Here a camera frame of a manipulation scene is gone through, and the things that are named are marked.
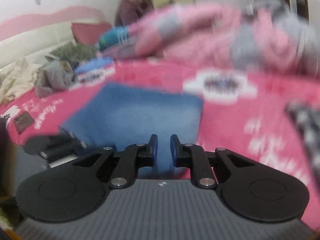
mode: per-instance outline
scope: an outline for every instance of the black and white patterned fabric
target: black and white patterned fabric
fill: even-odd
[[[320,109],[292,102],[287,105],[286,112],[302,135],[304,147],[320,186]]]

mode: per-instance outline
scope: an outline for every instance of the folded blue garment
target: folded blue garment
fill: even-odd
[[[182,172],[172,164],[170,136],[177,134],[181,143],[195,143],[202,107],[202,99],[196,96],[108,83],[62,128],[90,147],[115,145],[118,151],[130,144],[148,143],[157,134],[157,167],[139,169],[139,177],[168,178]]]
[[[83,64],[79,67],[77,67],[74,72],[77,74],[85,73],[90,70],[94,70],[97,68],[104,67],[105,65],[111,64],[113,62],[113,59],[111,57],[103,57],[103,58],[96,58],[90,60],[88,63]]]

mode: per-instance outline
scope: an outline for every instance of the pink wave on wall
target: pink wave on wall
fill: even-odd
[[[81,18],[97,18],[100,21],[105,21],[105,16],[101,10],[85,6],[71,6],[47,15],[20,15],[0,23],[0,41],[19,33],[40,28],[42,26]]]

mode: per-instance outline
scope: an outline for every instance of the circular cover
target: circular cover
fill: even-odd
[[[17,203],[33,219],[61,223],[81,218],[103,201],[101,182],[83,167],[52,169],[26,179],[17,190]]]
[[[260,222],[300,217],[309,192],[298,179],[279,171],[241,168],[222,186],[221,196],[236,213]]]

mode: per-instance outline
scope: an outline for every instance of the pink bedsheet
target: pink bedsheet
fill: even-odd
[[[151,59],[118,62],[95,73],[100,74],[100,79],[94,83],[43,99],[29,91],[10,105],[2,106],[0,113],[13,107],[28,111],[35,119],[19,135],[11,116],[7,123],[11,140],[23,144],[35,134],[57,133],[58,125],[84,106],[106,82],[196,93],[205,100],[198,144],[206,151],[228,148],[300,179],[310,192],[302,220],[312,229],[320,226],[320,194],[299,135],[284,113],[286,103],[291,100],[319,104],[318,83]]]

